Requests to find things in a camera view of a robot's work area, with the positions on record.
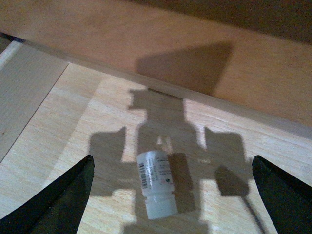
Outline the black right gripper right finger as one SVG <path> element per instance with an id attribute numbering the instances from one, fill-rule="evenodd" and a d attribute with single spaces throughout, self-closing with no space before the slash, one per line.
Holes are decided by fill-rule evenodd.
<path id="1" fill-rule="evenodd" d="M 253 177 L 279 234 L 312 232 L 312 188 L 261 156 L 252 161 Z"/>

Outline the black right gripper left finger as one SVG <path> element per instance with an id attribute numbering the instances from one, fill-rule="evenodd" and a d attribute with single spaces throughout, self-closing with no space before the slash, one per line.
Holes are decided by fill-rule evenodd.
<path id="1" fill-rule="evenodd" d="M 75 234 L 94 177 L 94 159 L 86 156 L 19 208 L 0 220 L 2 234 Z"/>

